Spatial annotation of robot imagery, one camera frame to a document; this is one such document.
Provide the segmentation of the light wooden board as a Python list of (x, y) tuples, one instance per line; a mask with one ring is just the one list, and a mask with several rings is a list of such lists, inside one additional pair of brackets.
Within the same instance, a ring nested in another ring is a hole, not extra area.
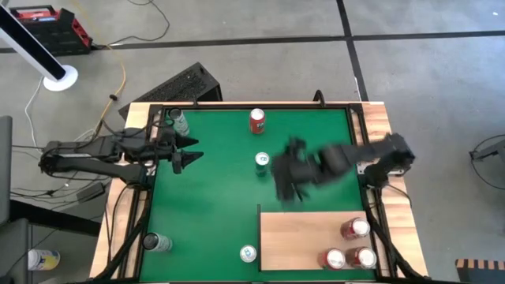
[[(326, 249), (346, 251), (356, 247), (372, 248), (371, 234), (346, 240), (341, 225), (354, 218), (365, 219), (363, 211), (262, 212), (257, 252), (262, 271), (322, 271), (318, 255)], [(351, 267), (344, 270), (370, 270)]]

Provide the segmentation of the green-white soda can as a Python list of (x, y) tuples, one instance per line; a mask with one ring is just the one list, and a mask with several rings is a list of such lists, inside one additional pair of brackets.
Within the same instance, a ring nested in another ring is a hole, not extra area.
[(266, 152), (258, 152), (255, 156), (256, 175), (263, 177), (268, 172), (270, 156)]

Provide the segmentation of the white black pole stand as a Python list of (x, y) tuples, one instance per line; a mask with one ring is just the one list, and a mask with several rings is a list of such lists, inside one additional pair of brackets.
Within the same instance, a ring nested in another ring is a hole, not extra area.
[(78, 71), (71, 65), (60, 64), (2, 4), (0, 4), (0, 39), (41, 73), (43, 86), (47, 90), (62, 92), (77, 82)]

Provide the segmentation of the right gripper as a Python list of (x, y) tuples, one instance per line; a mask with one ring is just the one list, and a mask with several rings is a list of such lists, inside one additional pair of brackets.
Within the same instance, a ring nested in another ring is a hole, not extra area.
[(320, 164), (312, 153), (303, 156), (306, 148), (305, 140), (292, 136), (288, 140), (284, 153), (273, 157), (271, 174), (275, 181), (277, 200), (303, 201), (305, 191), (296, 185), (321, 183)]

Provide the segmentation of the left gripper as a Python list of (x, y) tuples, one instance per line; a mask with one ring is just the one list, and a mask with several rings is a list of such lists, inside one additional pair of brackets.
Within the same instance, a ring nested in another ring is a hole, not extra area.
[(182, 168), (186, 168), (189, 164), (201, 158), (204, 153), (202, 151), (180, 152), (178, 148), (185, 148), (198, 143), (198, 139), (182, 136), (173, 128), (167, 127), (160, 129), (156, 149), (162, 159), (171, 162), (173, 172), (180, 174)]

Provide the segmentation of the orange black striped object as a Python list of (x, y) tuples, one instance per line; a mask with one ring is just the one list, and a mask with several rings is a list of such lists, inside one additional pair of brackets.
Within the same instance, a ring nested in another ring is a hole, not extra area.
[(457, 259), (459, 280), (469, 284), (505, 284), (505, 261)]

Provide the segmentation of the red Coca-Cola can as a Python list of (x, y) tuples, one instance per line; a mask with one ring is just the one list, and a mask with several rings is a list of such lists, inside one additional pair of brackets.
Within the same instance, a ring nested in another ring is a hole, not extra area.
[(346, 240), (354, 240), (369, 235), (371, 230), (368, 221), (363, 218), (354, 218), (344, 222), (340, 227), (340, 233)]
[(344, 253), (338, 248), (328, 248), (318, 255), (318, 264), (327, 270), (340, 270), (346, 265)]
[(371, 248), (356, 247), (346, 251), (346, 262), (357, 269), (373, 269), (376, 266), (377, 257)]

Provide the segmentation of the green table mat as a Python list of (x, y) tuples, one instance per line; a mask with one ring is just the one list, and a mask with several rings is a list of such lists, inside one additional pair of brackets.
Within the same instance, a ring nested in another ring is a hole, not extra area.
[(259, 211), (281, 211), (270, 176), (256, 174), (256, 155), (280, 153), (292, 136), (309, 150), (351, 142), (343, 109), (268, 110), (263, 133), (249, 129), (246, 110), (186, 110), (201, 157), (175, 174), (156, 171), (148, 229), (169, 237), (169, 252), (146, 252), (143, 282), (370, 280), (373, 271), (261, 271), (239, 252), (257, 245)]

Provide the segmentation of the red black tool case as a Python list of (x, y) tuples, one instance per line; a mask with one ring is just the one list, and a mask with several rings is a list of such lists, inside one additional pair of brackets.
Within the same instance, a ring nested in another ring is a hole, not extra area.
[(93, 38), (67, 9), (10, 7), (10, 13), (55, 57), (89, 54)]

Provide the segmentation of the white yellow wipes canister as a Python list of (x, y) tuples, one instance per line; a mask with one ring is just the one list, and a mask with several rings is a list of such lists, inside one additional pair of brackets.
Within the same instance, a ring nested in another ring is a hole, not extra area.
[(61, 260), (61, 255), (54, 250), (31, 249), (28, 252), (28, 269), (30, 271), (51, 271)]

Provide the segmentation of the silver Red Bull sugarfree can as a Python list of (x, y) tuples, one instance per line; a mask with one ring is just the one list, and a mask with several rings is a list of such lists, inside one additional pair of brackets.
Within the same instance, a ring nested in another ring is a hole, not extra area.
[(252, 263), (257, 258), (257, 250), (253, 245), (244, 245), (240, 249), (239, 256), (244, 263)]

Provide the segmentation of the black power adapter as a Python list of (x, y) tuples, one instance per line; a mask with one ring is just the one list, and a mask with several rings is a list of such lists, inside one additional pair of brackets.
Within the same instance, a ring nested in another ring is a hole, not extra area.
[(77, 194), (77, 203), (82, 204), (105, 193), (105, 185), (101, 182), (88, 186)]

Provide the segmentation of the white tall drink can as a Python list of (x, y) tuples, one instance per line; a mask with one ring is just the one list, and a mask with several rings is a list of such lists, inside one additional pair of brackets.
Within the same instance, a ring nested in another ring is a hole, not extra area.
[(151, 232), (144, 236), (142, 246), (151, 252), (168, 252), (171, 250), (173, 242), (165, 235)]
[(173, 122), (174, 130), (181, 136), (188, 136), (190, 133), (189, 124), (183, 111), (179, 108), (173, 108), (169, 111), (169, 118)]

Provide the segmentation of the red Fanta strawberry can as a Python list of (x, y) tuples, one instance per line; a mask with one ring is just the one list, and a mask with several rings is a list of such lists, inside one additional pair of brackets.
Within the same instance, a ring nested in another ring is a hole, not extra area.
[(261, 134), (264, 131), (266, 116), (263, 110), (255, 108), (249, 114), (249, 128), (254, 134)]

